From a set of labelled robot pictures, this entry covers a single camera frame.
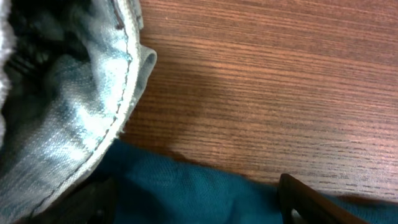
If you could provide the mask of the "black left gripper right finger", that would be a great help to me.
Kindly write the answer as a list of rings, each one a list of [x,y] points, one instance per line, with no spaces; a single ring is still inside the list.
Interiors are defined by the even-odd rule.
[[[294,224],[292,211],[307,223],[366,224],[289,174],[281,174],[277,187],[284,224]]]

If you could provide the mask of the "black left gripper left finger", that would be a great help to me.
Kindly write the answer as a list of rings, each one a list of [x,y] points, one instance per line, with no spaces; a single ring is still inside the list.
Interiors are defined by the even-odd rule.
[[[22,224],[112,224],[118,202],[114,179],[92,182]]]

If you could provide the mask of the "blue t-shirt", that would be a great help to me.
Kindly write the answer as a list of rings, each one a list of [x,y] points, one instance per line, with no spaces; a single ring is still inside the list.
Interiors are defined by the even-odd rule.
[[[278,186],[177,162],[122,141],[95,170],[116,181],[116,223],[283,223]],[[397,206],[323,195],[366,223],[396,223]]]

